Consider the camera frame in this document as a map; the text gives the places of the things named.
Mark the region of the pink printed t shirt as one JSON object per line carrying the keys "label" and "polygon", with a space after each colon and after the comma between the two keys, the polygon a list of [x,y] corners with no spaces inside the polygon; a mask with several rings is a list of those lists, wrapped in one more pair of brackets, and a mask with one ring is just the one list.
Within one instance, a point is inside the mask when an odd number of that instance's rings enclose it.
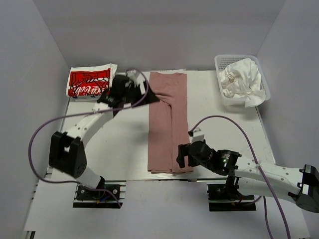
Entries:
{"label": "pink printed t shirt", "polygon": [[148,171],[188,173],[176,159],[178,146],[189,143],[187,121],[187,75],[151,72],[150,88],[159,102],[149,105]]}

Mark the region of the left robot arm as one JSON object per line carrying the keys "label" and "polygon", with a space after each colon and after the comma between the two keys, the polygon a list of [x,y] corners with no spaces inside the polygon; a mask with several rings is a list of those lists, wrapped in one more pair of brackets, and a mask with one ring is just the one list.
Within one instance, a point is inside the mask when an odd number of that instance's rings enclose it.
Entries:
{"label": "left robot arm", "polygon": [[88,165],[85,147],[90,139],[118,112],[129,104],[132,108],[159,102],[147,79],[141,85],[133,76],[116,75],[110,89],[97,99],[90,113],[65,132],[55,132],[51,137],[49,166],[75,179],[88,189],[95,199],[105,194],[105,179]]}

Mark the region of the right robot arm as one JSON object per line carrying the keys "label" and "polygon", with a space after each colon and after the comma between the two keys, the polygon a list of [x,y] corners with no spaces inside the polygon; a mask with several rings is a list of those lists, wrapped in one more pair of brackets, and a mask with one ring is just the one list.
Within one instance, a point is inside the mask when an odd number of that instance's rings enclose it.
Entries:
{"label": "right robot arm", "polygon": [[286,200],[308,212],[319,211],[319,173],[311,165],[299,169],[257,164],[235,151],[214,150],[205,141],[179,145],[176,161],[181,168],[202,166],[226,177],[224,184],[208,186],[208,198],[215,203],[240,202],[256,195]]}

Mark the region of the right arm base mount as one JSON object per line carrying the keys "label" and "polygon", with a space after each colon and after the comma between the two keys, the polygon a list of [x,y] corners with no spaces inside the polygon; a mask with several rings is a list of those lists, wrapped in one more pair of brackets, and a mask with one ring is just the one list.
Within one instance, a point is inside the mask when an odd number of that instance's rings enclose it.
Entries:
{"label": "right arm base mount", "polygon": [[242,195],[234,185],[207,183],[208,206],[210,212],[252,212],[256,211],[254,195]]}

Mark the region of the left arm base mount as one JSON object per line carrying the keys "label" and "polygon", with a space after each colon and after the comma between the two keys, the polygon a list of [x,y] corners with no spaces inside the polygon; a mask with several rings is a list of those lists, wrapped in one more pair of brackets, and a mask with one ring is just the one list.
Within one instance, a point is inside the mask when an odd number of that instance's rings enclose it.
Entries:
{"label": "left arm base mount", "polygon": [[125,198],[126,182],[106,182],[105,188],[117,198],[117,201],[108,192],[97,192],[77,186],[73,208],[95,208],[95,209],[119,209]]}

